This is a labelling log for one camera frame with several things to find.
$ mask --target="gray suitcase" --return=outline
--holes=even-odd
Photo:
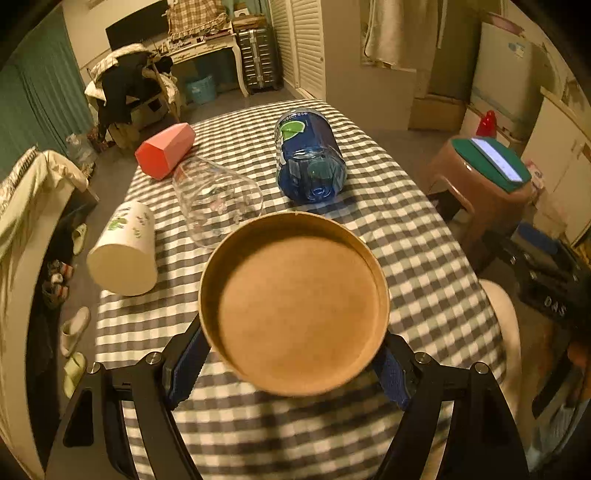
[[[238,46],[242,54],[244,82],[249,92],[266,87],[279,89],[282,75],[273,29],[242,30],[238,32]]]

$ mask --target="blue basket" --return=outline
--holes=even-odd
[[[216,83],[213,76],[208,75],[202,80],[187,82],[187,90],[195,103],[202,105],[216,99]]]

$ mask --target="clear plastic cup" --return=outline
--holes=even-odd
[[[248,177],[192,157],[174,170],[173,187],[191,239],[214,249],[242,222],[262,213],[263,196]]]

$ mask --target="television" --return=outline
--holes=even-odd
[[[167,0],[143,7],[105,28],[111,50],[131,43],[141,43],[168,31]]]

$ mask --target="metal screw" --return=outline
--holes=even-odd
[[[157,364],[160,360],[162,360],[162,354],[160,352],[151,352],[146,356],[146,361],[150,365]]]
[[[92,362],[92,365],[86,369],[88,373],[95,374],[100,370],[100,362]]]
[[[414,359],[420,364],[427,365],[431,360],[431,355],[425,352],[417,352],[414,354]]]
[[[483,362],[476,362],[474,364],[474,369],[482,375],[485,375],[488,373],[488,365]]]

